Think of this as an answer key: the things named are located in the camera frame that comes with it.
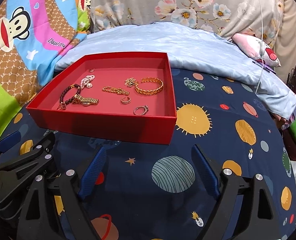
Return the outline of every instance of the cartoon face pillow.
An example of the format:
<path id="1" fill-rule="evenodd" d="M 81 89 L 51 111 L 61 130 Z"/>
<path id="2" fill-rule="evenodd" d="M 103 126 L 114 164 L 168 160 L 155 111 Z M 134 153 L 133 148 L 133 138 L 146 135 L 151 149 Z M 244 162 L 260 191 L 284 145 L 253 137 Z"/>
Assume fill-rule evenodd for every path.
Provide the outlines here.
<path id="1" fill-rule="evenodd" d="M 266 64 L 267 66 L 281 66 L 275 52 L 265 42 L 262 42 L 261 39 L 241 33 L 235 33 L 232 39 L 242 50 L 242 52 L 245 53 L 248 57 L 261 62 L 262 55 L 264 64 Z"/>

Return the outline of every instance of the dark brown beaded bracelet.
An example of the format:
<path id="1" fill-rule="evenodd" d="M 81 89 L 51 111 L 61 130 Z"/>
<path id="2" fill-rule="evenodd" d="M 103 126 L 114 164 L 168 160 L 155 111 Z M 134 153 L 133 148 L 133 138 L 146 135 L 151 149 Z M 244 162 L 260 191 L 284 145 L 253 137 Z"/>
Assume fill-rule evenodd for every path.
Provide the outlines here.
<path id="1" fill-rule="evenodd" d="M 74 85 L 70 85 L 70 86 L 68 86 L 68 87 L 62 92 L 62 94 L 61 94 L 61 96 L 60 96 L 60 100 L 59 100 L 60 105 L 58 106 L 58 109 L 59 109 L 59 108 L 61 108 L 61 109 L 63 109 L 63 110 L 66 109 L 66 106 L 69 105 L 70 103 L 72 103 L 72 101 L 75 99 L 75 97 L 73 96 L 72 98 L 66 100 L 65 102 L 63 101 L 63 98 L 64 98 L 64 96 L 66 95 L 66 93 L 67 93 L 70 89 L 72 89 L 73 87 L 77 88 L 77 93 L 76 93 L 75 95 L 80 95 L 80 93 L 81 93 L 81 87 L 80 87 L 80 85 L 78 85 L 78 84 L 74 84 Z"/>

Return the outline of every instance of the sun illustration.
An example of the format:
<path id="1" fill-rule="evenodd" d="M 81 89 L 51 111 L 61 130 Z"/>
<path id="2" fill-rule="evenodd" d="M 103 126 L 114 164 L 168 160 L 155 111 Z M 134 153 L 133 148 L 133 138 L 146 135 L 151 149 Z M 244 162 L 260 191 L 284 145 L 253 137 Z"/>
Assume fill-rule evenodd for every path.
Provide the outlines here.
<path id="1" fill-rule="evenodd" d="M 177 110 L 177 130 L 183 129 L 182 132 L 186 132 L 199 136 L 207 134 L 210 131 L 211 118 L 208 118 L 207 111 L 203 110 L 203 107 L 193 104 L 183 104 L 182 107 L 178 107 Z"/>

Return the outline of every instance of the comet print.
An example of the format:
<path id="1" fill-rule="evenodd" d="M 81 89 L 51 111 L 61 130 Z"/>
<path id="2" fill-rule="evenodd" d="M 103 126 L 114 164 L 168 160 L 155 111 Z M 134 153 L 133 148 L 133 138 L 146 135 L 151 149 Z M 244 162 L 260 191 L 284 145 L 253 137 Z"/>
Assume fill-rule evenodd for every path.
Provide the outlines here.
<path id="1" fill-rule="evenodd" d="M 192 212 L 192 218 L 196 221 L 196 224 L 199 227 L 204 226 L 204 221 L 198 216 L 198 214 L 195 211 Z"/>

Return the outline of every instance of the white cable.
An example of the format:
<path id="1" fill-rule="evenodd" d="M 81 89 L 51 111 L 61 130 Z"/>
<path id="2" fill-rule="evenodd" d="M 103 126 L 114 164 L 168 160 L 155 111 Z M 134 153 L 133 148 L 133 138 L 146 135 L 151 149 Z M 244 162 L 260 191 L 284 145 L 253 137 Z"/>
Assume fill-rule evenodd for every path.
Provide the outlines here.
<path id="1" fill-rule="evenodd" d="M 258 80 L 258 84 L 257 84 L 257 87 L 256 87 L 255 94 L 257 93 L 257 90 L 259 88 L 259 84 L 261 82 L 261 76 L 262 76 L 263 71 L 264 71 L 264 61 L 263 61 L 263 57 L 262 57 L 263 55 L 261 54 L 262 46 L 263 46 L 263 42 L 264 42 L 263 37 L 264 37 L 264 24 L 263 24 L 263 9 L 261 7 L 261 46 L 260 46 L 259 53 L 260 53 L 260 56 L 261 56 L 262 70 L 261 70 L 261 75 L 260 75 L 259 80 Z"/>

